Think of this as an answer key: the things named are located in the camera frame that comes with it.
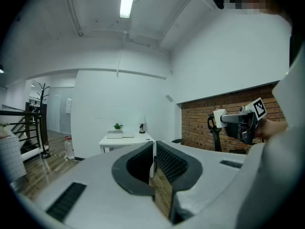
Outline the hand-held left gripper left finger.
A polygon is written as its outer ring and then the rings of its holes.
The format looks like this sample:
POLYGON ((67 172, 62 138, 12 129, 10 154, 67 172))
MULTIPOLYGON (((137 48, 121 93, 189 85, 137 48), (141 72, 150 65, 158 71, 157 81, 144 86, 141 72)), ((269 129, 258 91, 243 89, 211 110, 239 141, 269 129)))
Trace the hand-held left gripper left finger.
POLYGON ((46 187, 36 201, 18 195, 43 229, 169 229, 171 222, 154 203, 146 178, 153 163, 151 141, 87 158, 46 187))

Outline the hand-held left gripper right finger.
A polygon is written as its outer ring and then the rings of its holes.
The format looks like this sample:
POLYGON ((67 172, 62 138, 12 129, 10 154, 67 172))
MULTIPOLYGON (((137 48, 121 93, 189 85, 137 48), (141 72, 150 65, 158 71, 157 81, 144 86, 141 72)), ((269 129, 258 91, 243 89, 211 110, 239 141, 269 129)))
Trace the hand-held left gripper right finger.
POLYGON ((175 225, 198 215, 226 190, 246 157, 157 141, 157 165, 172 187, 169 215, 157 222, 175 225))

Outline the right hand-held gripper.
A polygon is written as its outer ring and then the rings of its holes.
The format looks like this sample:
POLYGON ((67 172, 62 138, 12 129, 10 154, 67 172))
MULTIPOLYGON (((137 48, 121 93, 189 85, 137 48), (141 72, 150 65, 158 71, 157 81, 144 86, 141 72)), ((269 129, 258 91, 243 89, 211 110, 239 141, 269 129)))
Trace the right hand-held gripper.
POLYGON ((247 106, 240 107, 238 114, 224 114, 220 121, 225 123, 225 131, 229 137, 246 145, 253 144, 255 130, 261 119, 266 116, 266 108, 261 98, 247 106))

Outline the white cloth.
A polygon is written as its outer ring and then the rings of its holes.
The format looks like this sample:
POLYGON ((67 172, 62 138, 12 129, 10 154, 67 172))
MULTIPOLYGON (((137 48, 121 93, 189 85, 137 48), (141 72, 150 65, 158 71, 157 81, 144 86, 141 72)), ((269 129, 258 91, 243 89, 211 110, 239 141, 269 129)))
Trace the white cloth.
POLYGON ((216 121, 216 127, 217 128, 225 128, 227 127, 227 123, 223 123, 221 121, 221 116, 222 115, 226 115, 226 110, 225 109, 216 109, 215 111, 213 111, 214 114, 214 118, 216 121))

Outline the person's right forearm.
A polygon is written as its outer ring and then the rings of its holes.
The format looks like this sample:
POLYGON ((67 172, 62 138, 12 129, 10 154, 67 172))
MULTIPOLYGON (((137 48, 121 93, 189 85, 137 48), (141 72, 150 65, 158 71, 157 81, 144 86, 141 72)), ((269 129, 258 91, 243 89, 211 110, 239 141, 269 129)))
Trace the person's right forearm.
POLYGON ((274 135, 284 132, 288 128, 286 122, 276 122, 269 119, 261 119, 254 132, 254 138, 269 140, 274 135))

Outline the water bottle red label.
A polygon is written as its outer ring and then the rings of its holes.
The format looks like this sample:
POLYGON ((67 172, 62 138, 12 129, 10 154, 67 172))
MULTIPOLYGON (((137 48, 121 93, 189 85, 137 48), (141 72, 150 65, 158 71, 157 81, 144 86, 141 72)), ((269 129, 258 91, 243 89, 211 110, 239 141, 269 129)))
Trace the water bottle red label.
POLYGON ((71 137, 69 136, 65 137, 64 148, 65 148, 66 157, 68 159, 75 159, 71 137))

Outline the white table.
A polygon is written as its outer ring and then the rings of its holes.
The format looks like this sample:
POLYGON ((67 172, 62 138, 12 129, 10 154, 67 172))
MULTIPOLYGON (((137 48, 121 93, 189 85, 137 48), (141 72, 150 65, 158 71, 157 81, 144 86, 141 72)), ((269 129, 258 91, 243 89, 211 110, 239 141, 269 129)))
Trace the white table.
POLYGON ((108 153, 118 148, 132 146, 147 141, 153 141, 153 164, 150 168, 150 178, 153 178, 155 173, 154 161, 156 157, 156 141, 147 132, 145 134, 135 133, 134 137, 123 137, 117 139, 108 139, 107 136, 105 136, 99 142, 99 146, 102 153, 108 153))

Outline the white shade table lamp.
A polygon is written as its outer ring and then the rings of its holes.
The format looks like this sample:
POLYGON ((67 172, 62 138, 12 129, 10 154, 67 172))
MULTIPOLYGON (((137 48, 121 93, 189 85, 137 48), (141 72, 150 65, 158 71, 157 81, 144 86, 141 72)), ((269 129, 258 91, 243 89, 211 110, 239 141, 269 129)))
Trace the white shade table lamp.
POLYGON ((144 114, 140 116, 139 124, 140 124, 139 133, 140 134, 145 134, 146 131, 144 130, 144 126, 146 124, 146 116, 144 114))

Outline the black coat rack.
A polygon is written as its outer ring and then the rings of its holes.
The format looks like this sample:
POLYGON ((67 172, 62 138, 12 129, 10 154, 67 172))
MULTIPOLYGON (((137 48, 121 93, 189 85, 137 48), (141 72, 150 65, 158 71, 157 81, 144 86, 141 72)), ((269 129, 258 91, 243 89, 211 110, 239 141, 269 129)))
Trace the black coat rack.
POLYGON ((40 125, 40 135, 41 135, 41 145, 42 145, 42 155, 41 158, 42 159, 47 159, 49 158, 51 155, 50 153, 46 150, 45 147, 45 134, 46 134, 46 111, 44 110, 43 107, 43 101, 45 101, 46 97, 48 96, 48 94, 45 94, 45 90, 49 88, 49 86, 46 86, 46 83, 44 83, 43 85, 40 84, 41 87, 41 93, 37 93, 40 96, 40 108, 39 108, 39 125, 40 125))

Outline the black stair railing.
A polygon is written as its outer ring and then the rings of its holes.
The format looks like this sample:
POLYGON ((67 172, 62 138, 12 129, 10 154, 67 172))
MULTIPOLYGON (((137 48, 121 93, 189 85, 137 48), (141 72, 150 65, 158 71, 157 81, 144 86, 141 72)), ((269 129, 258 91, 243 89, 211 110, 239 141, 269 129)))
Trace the black stair railing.
POLYGON ((2 105, 0 122, 7 122, 6 130, 12 131, 20 141, 20 151, 24 160, 43 152, 41 145, 39 113, 2 105))

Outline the white gridded cabinet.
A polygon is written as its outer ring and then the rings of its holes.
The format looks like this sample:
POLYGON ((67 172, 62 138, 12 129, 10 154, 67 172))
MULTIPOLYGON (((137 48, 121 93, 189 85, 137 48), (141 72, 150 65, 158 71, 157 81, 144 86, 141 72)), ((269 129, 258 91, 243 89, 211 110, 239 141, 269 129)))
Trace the white gridded cabinet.
POLYGON ((8 183, 12 183, 27 172, 21 156, 19 138, 10 130, 7 133, 6 138, 0 139, 0 164, 8 183))

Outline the person's black clothing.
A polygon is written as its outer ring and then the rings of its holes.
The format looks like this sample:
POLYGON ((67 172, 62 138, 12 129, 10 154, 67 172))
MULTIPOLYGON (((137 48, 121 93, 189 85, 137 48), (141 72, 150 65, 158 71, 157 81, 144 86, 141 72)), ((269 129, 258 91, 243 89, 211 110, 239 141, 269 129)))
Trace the person's black clothing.
POLYGON ((300 12, 295 11, 291 14, 291 36, 289 45, 289 67, 300 52, 303 42, 305 42, 305 21, 300 12))

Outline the small plant white pot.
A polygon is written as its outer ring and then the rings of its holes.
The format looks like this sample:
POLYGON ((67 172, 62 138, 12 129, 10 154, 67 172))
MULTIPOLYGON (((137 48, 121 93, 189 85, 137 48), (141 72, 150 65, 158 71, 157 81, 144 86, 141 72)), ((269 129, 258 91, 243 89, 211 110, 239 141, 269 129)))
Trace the small plant white pot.
POLYGON ((6 127, 9 125, 7 122, 0 122, 0 139, 4 139, 9 136, 6 127))

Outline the fluorescent ceiling light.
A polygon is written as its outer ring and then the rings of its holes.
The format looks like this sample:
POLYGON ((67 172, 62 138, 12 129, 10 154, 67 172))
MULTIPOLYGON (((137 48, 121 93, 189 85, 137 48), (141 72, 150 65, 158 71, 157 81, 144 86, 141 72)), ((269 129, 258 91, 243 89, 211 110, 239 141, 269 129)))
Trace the fluorescent ceiling light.
POLYGON ((133 0, 121 0, 119 16, 122 19, 129 19, 131 15, 133 0))

